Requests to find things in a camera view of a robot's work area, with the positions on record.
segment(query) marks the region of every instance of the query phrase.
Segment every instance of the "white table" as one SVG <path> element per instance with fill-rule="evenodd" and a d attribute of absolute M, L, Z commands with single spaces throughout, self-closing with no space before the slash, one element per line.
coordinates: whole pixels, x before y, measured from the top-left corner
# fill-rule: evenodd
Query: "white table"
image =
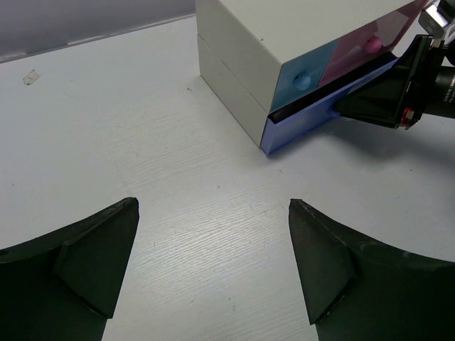
<path fill-rule="evenodd" d="M 265 158 L 198 76 L 194 18 L 6 63 L 0 78 L 0 249 L 139 198 L 106 341 L 316 340 L 292 197 L 455 261 L 455 121 L 340 119 Z"/>

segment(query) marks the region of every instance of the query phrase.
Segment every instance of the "drawer knob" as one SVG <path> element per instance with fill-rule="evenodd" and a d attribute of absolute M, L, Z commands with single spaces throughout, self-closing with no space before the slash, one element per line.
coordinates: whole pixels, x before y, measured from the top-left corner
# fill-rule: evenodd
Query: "drawer knob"
<path fill-rule="evenodd" d="M 306 72 L 302 72 L 294 78 L 294 86 L 299 90 L 307 90 L 311 86 L 311 77 Z"/>
<path fill-rule="evenodd" d="M 369 53 L 371 55 L 374 55 L 374 54 L 378 53 L 379 51 L 381 51 L 381 48 L 382 48 L 382 41 L 378 37 L 370 38 L 367 41 L 367 43 L 365 44 L 365 46 L 363 46 L 363 50 L 366 53 Z"/>

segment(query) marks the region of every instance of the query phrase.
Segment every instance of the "black mount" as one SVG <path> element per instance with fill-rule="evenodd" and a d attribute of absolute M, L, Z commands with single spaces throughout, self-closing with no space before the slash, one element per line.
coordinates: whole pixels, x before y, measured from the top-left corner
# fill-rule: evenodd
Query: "black mount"
<path fill-rule="evenodd" d="M 371 124 L 410 128 L 423 113 L 455 119 L 455 40 L 432 46 L 433 37 L 416 36 L 395 65 L 333 106 L 342 116 Z"/>

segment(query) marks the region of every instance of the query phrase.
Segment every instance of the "drawer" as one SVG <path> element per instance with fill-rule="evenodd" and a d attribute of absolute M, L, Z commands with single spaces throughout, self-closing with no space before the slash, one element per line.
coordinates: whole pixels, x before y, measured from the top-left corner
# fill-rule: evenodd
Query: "drawer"
<path fill-rule="evenodd" d="M 282 65 L 270 112 L 316 89 L 336 45 L 325 44 Z"/>
<path fill-rule="evenodd" d="M 273 114 L 269 115 L 262 134 L 261 149 L 267 154 L 271 154 L 278 149 L 290 144 L 292 141 L 301 138 L 309 131 L 339 116 L 339 113 L 332 110 L 333 104 L 351 90 L 357 89 L 366 82 L 374 79 L 384 71 L 390 69 L 396 59 L 391 56 L 388 61 L 381 63 L 381 66 L 372 72 L 359 77 L 346 86 L 330 91 L 330 94 L 317 99 L 303 109 L 296 110 L 294 114 L 282 120 L 273 120 Z"/>

